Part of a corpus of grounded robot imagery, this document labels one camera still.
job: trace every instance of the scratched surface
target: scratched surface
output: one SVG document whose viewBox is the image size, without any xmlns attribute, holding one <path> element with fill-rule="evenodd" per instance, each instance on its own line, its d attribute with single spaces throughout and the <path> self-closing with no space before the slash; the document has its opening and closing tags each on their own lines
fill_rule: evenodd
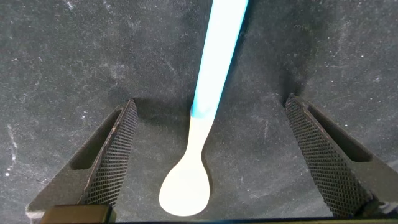
<svg viewBox="0 0 398 224">
<path fill-rule="evenodd" d="M 24 207 L 113 108 L 140 116 L 119 220 L 158 203 L 181 158 L 208 1 L 0 2 L 0 219 Z M 398 170 L 398 5 L 253 1 L 203 158 L 205 211 L 184 219 L 321 217 L 281 99 L 301 94 Z"/>
</svg>

